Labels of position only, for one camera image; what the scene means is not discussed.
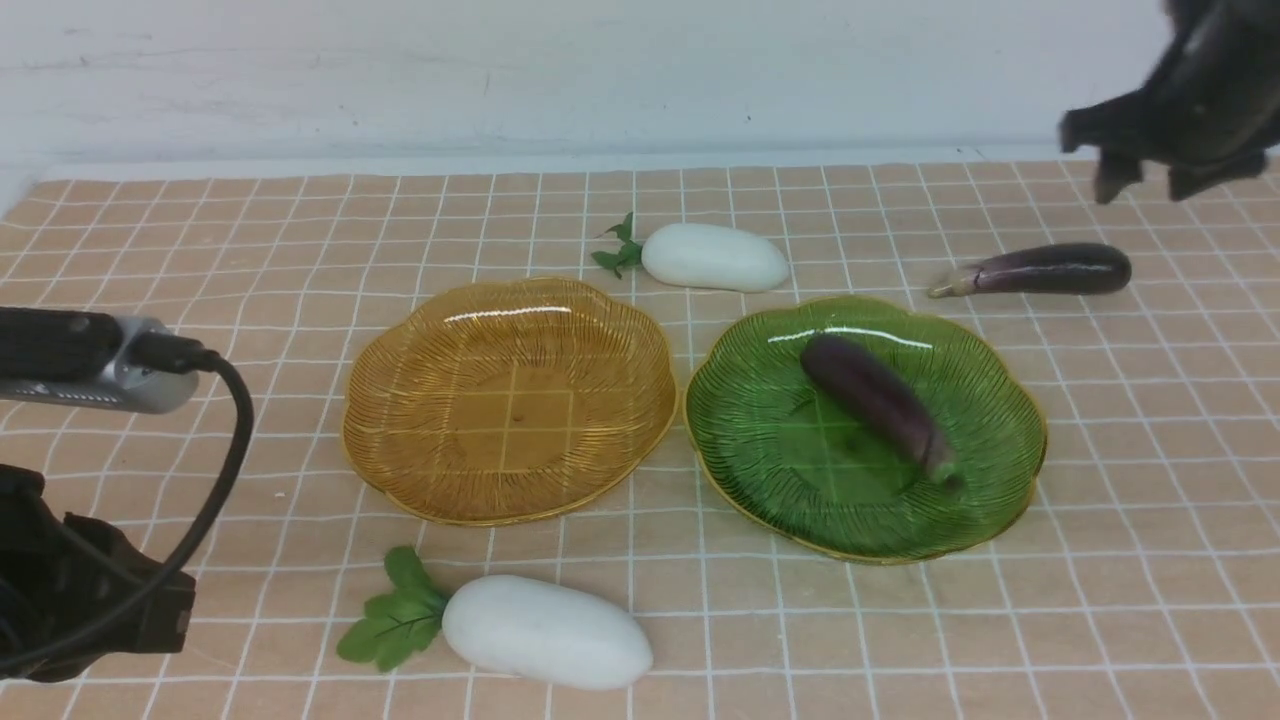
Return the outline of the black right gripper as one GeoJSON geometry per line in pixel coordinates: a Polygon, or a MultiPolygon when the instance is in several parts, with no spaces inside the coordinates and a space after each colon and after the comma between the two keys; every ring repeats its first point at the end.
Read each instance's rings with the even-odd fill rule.
{"type": "Polygon", "coordinates": [[[1098,150],[1094,202],[1110,205],[1167,165],[1167,199],[1260,178],[1277,146],[1279,4],[1174,1],[1174,37],[1146,82],[1066,111],[1064,152],[1098,150]]]}

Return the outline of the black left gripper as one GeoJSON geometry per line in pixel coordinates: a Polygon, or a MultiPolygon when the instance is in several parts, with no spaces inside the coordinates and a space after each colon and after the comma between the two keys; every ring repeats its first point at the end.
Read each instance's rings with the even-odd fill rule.
{"type": "Polygon", "coordinates": [[[3,667],[3,679],[52,684],[81,676],[108,655],[182,652],[196,596],[196,580],[183,571],[88,641],[56,653],[47,650],[128,600],[163,565],[106,521],[73,512],[58,518],[44,489],[38,471],[3,466],[3,657],[41,653],[3,667]]]}

